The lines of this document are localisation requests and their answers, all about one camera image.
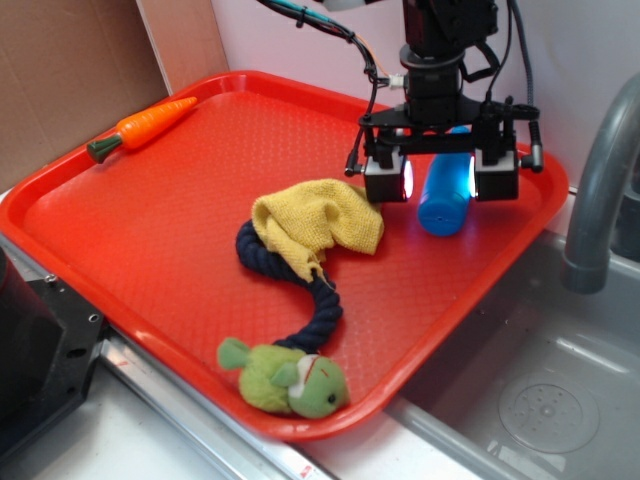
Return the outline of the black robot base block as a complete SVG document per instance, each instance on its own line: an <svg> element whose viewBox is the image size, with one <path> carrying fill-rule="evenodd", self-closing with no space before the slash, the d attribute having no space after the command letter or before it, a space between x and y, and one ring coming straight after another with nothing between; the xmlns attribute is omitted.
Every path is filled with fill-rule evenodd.
<svg viewBox="0 0 640 480"><path fill-rule="evenodd" d="M104 316L59 278L28 281L1 254L1 462L87 398Z"/></svg>

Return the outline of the black sensor gripper finger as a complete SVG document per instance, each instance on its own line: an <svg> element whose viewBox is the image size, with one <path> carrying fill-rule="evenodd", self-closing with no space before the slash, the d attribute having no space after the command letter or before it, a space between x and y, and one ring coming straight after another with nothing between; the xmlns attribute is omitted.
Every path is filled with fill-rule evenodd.
<svg viewBox="0 0 640 480"><path fill-rule="evenodd" d="M519 194L513 126L496 118L473 123L474 180L478 201L515 200Z"/></svg>
<svg viewBox="0 0 640 480"><path fill-rule="evenodd" d="M405 132L391 130L389 140L390 144L379 139L365 144L363 175L367 199L371 203L403 203L413 194L413 167L399 145L400 140L405 140Z"/></svg>

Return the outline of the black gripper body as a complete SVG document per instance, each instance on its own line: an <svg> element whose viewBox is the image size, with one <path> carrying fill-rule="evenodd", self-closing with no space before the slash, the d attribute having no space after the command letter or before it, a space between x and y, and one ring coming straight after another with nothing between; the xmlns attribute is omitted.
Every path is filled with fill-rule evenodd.
<svg viewBox="0 0 640 480"><path fill-rule="evenodd" d="M516 104L511 97L496 101L487 91L481 100L466 97L461 74L409 71L404 79L405 102L359 120L358 141L367 156L479 151L504 156L515 149L514 123L527 121L539 138L540 111Z"/></svg>

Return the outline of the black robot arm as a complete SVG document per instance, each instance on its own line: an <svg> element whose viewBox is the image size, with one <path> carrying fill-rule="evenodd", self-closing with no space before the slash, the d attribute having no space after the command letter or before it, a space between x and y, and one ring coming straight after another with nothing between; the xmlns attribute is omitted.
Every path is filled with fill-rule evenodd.
<svg viewBox="0 0 640 480"><path fill-rule="evenodd" d="M512 200L519 194L519 169L544 168L539 110L511 98L464 96L463 85L494 78L501 63L487 39L498 30L492 1L406 1L406 43L400 62L407 74L403 104L359 121L363 136L345 171L364 176L372 203L405 202L408 158L421 154L471 153L480 201Z"/></svg>

